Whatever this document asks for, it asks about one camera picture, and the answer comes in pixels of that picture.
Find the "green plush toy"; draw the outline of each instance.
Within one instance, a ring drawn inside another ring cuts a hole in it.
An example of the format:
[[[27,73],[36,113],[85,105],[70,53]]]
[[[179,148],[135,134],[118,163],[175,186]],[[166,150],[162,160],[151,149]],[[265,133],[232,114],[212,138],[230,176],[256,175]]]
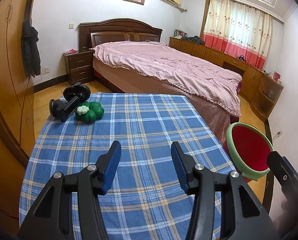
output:
[[[105,110],[98,102],[83,102],[76,110],[76,118],[85,123],[95,122],[104,115]]]

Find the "blue gripper pad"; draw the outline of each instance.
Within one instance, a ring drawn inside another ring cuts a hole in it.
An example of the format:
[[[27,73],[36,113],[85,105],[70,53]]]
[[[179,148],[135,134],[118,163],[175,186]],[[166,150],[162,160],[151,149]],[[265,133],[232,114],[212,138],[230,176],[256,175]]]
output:
[[[118,141],[114,141],[107,154],[101,155],[98,158],[96,165],[99,167],[99,171],[103,173],[102,191],[107,194],[112,186],[114,176],[118,168],[118,164],[121,157],[121,144]]]
[[[171,157],[180,187],[187,194],[189,191],[188,183],[193,180],[192,168],[196,165],[196,162],[193,157],[184,154],[178,142],[173,142],[171,145]]]

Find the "pink ruffled blanket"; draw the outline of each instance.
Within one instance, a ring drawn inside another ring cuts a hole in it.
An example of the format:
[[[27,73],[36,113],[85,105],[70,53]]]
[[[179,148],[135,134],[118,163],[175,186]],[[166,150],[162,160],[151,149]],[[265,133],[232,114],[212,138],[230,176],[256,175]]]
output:
[[[103,63],[155,77],[241,116],[237,86],[241,76],[206,60],[163,46],[159,42],[119,41],[95,47]]]

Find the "hanging coat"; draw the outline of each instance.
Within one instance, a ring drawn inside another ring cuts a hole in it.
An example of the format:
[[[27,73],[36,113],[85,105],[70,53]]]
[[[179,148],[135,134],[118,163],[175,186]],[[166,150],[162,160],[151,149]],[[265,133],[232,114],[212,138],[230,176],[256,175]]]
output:
[[[41,74],[41,60],[36,44],[38,41],[38,32],[29,22],[25,21],[22,27],[21,48],[27,76],[35,77]]]

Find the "wooden wardrobe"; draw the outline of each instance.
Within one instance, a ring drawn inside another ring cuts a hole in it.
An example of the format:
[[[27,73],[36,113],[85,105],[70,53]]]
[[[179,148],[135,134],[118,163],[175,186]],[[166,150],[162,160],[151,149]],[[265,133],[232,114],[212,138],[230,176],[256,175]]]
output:
[[[35,144],[33,81],[23,67],[21,37],[33,0],[0,1],[0,225],[19,229],[19,199]]]

